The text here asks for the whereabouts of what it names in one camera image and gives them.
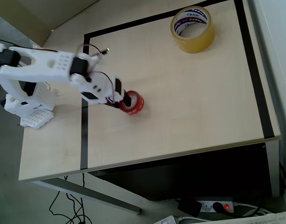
tape roll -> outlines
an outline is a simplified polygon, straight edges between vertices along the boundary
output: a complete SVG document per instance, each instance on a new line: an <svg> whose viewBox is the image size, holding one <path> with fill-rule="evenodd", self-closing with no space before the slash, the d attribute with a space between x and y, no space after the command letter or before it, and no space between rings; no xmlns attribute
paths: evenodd
<svg viewBox="0 0 286 224"><path fill-rule="evenodd" d="M203 23L205 30L195 38L181 37L181 32L194 23ZM171 32L178 47L187 53L197 53L205 50L213 42L216 35L210 13L203 7L191 6L181 10L172 19Z"/></svg>

table top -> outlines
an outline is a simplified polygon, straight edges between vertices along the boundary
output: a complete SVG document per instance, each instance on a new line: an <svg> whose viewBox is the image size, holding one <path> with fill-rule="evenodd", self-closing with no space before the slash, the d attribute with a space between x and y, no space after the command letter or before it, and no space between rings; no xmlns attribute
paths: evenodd
<svg viewBox="0 0 286 224"><path fill-rule="evenodd" d="M86 33L199 2L101 0L56 28L44 47L75 52ZM126 90L141 94L143 110L129 116L96 105L86 115L77 89L50 83L59 90L55 117L38 130L24 129L19 180L279 140L247 1L221 1L205 8L216 37L197 54L175 45L173 17L91 38L90 43L111 49L100 63L102 71L119 76Z"/></svg>

red indicator light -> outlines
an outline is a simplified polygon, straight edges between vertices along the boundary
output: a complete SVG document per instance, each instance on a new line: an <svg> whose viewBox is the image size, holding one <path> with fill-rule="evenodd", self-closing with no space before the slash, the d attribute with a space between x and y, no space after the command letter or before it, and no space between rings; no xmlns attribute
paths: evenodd
<svg viewBox="0 0 286 224"><path fill-rule="evenodd" d="M225 209L226 209L227 211L230 210L229 204L225 204Z"/></svg>

metal table leg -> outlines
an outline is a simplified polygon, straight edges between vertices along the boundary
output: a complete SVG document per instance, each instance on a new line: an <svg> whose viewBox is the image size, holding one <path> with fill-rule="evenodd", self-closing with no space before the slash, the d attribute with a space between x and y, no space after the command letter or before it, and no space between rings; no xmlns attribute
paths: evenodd
<svg viewBox="0 0 286 224"><path fill-rule="evenodd" d="M60 178L53 178L43 181L34 181L33 183L42 185L44 187L59 190L64 193L68 193L74 196L79 196L82 198L87 198L98 203L106 204L108 206L128 211L134 214L140 213L140 208L132 204L123 202L116 198L101 194L94 190L79 186L77 184L71 183L69 181L62 180Z"/></svg>
<svg viewBox="0 0 286 224"><path fill-rule="evenodd" d="M279 197L279 141L266 142L272 196Z"/></svg>

red tape roll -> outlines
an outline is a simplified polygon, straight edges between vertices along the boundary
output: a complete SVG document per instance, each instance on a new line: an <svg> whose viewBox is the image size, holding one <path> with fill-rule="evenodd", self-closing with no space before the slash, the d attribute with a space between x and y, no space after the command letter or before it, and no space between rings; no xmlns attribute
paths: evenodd
<svg viewBox="0 0 286 224"><path fill-rule="evenodd" d="M124 111L125 113L127 113L129 115L135 115L142 110L142 108L144 106L144 99L136 91L130 90L127 92L127 94L130 97L132 97L132 98L135 97L137 99L136 104L131 108L127 108L126 105L123 103L123 101L120 101L119 102L119 108L120 108L120 110Z"/></svg>

